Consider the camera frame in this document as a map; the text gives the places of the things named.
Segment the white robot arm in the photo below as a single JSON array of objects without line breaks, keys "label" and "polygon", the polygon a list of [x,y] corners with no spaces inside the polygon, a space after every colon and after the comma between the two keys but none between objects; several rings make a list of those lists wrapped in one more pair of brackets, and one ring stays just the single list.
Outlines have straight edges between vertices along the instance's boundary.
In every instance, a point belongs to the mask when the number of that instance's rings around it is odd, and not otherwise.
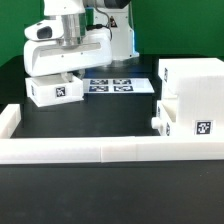
[{"label": "white robot arm", "polygon": [[44,0],[45,19],[25,29],[24,67],[32,77],[136,58],[131,0]]}]

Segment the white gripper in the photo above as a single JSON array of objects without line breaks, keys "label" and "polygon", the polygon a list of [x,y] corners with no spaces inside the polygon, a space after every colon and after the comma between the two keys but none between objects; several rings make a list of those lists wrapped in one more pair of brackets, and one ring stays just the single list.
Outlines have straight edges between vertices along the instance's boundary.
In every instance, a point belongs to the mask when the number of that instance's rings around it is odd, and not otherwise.
[{"label": "white gripper", "polygon": [[87,31],[81,43],[64,46],[62,23],[42,20],[27,27],[24,34],[24,67],[31,77],[62,73],[73,81],[69,71],[108,65],[112,62],[111,36],[107,28]]}]

